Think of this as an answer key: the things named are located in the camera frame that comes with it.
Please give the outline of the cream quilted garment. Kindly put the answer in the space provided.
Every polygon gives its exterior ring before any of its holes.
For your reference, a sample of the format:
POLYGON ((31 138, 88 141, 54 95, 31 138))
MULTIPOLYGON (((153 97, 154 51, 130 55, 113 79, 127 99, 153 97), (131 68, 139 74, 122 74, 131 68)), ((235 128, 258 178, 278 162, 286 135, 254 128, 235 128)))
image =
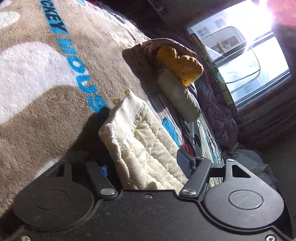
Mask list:
POLYGON ((106 145, 119 180, 129 190, 175 190, 187 177, 177 163, 179 147, 145 101, 130 89, 98 134, 106 145))

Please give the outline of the purple crumpled quilt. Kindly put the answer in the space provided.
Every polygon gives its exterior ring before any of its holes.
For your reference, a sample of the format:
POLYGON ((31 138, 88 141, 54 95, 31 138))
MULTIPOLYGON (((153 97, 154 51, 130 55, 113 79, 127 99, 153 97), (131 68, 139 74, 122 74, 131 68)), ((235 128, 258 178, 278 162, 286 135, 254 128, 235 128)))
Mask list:
POLYGON ((238 127, 231 111, 216 99, 209 78, 203 73, 195 82, 196 98, 214 137, 222 149, 232 149, 238 140, 238 127))

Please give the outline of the white and cream bedding pile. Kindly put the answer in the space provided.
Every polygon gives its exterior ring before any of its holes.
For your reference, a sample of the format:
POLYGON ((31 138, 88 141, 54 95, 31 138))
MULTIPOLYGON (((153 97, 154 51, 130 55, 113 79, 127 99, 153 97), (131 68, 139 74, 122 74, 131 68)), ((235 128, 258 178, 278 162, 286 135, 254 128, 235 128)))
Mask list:
POLYGON ((263 162, 261 156, 257 152, 247 149, 239 149, 238 146, 239 144, 236 143, 231 150, 224 152, 224 158, 234 159, 277 191, 277 180, 274 178, 270 166, 263 162))

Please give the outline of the beige folded garment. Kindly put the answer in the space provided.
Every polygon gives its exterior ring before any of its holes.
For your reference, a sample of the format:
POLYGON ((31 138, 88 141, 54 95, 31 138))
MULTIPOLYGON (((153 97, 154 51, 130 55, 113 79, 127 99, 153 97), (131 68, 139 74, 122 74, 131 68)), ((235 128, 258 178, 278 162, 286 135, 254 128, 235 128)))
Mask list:
POLYGON ((185 121, 195 122, 199 118, 201 111, 198 101, 171 70, 163 70, 158 76, 157 84, 176 112, 185 121))

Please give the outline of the colourful alphabet foam mat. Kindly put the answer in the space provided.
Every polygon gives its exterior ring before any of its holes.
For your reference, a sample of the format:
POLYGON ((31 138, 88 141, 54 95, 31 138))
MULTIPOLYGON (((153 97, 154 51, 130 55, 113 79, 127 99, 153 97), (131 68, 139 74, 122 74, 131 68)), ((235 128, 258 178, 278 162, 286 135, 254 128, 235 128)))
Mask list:
POLYGON ((195 33, 189 34, 189 36, 195 46, 198 57, 201 59, 202 64, 205 66, 205 70, 209 78, 212 90, 214 92, 214 96, 220 104, 229 109, 232 117, 234 118, 234 121, 236 121, 236 123, 240 125, 241 118, 237 107, 235 106, 234 100, 216 64, 211 59, 208 51, 206 50, 206 46, 201 42, 201 40, 197 37, 195 33))

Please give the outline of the mustard yellow folded garment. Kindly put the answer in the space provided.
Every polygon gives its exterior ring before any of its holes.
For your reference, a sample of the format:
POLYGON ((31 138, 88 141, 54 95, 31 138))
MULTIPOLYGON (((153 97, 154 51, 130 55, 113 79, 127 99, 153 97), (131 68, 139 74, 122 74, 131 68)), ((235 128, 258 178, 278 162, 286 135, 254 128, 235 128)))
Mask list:
POLYGON ((156 61, 170 69, 184 86, 189 86, 198 79, 203 71, 203 65, 189 55, 179 56, 176 49, 163 45, 156 55, 156 61))

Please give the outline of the Mickey Mouse fleece blanket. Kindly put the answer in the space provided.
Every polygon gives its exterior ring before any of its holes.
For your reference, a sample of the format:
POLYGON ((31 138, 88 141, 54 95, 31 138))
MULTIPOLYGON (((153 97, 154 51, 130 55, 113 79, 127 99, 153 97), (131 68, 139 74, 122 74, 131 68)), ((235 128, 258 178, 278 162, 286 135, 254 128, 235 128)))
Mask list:
POLYGON ((98 132, 127 89, 177 146, 223 161, 205 116, 183 121, 159 90, 139 49, 146 40, 103 4, 1 1, 1 213, 63 156, 107 157, 98 132))

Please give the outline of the window with frame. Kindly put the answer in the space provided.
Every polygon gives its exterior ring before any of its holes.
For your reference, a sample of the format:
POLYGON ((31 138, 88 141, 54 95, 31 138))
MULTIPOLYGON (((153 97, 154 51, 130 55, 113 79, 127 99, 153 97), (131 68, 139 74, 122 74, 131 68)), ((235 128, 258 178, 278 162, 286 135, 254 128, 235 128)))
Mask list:
POLYGON ((242 1, 187 27, 205 46, 238 109, 291 77, 272 24, 267 8, 242 1))

